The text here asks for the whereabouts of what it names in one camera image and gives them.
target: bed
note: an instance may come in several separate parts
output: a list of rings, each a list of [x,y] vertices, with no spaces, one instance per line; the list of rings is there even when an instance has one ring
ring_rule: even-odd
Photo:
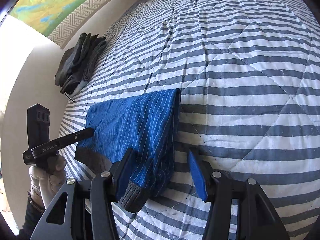
[[[92,80],[69,101],[60,136],[90,106],[180,88],[175,172],[138,213],[113,204],[123,239],[201,239],[210,203],[197,196],[186,147],[213,168],[255,178],[292,240],[320,214],[320,27],[302,0],[139,0],[105,33]],[[69,177],[94,174],[61,150]],[[232,206],[229,239],[235,239]]]

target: white glove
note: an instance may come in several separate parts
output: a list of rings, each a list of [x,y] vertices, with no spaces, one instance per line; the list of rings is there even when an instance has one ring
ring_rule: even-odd
[[[59,191],[61,186],[66,181],[66,172],[64,170],[67,162],[61,155],[50,157],[48,162],[49,166],[55,167],[52,175],[48,174],[45,170],[31,166],[29,168],[29,175],[31,178],[30,195],[33,201],[42,208],[47,208]]]

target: painting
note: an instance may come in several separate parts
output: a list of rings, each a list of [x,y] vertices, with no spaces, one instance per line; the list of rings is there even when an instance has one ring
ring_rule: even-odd
[[[19,0],[10,15],[47,37],[68,14],[85,1]]]

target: geometric patterned border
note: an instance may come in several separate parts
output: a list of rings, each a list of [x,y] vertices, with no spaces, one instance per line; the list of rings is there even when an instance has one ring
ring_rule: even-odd
[[[48,36],[64,48],[80,27],[102,6],[111,0],[87,0],[70,13]]]

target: metal screw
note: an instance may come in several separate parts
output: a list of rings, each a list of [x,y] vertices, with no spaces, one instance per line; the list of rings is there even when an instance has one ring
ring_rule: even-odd
[[[72,185],[72,184],[74,184],[75,182],[76,182],[76,179],[74,179],[74,178],[67,179],[67,184],[68,184],[68,185]]]
[[[253,179],[253,178],[250,178],[250,179],[248,179],[248,183],[250,185],[255,185],[257,183],[257,181],[255,179]]]
[[[109,177],[109,176],[110,176],[110,172],[109,172],[109,171],[103,171],[103,172],[101,172],[101,177],[107,178],[107,177]]]
[[[214,172],[212,173],[212,176],[214,176],[215,178],[220,178],[220,177],[221,177],[221,173],[218,172],[218,171],[214,171]]]

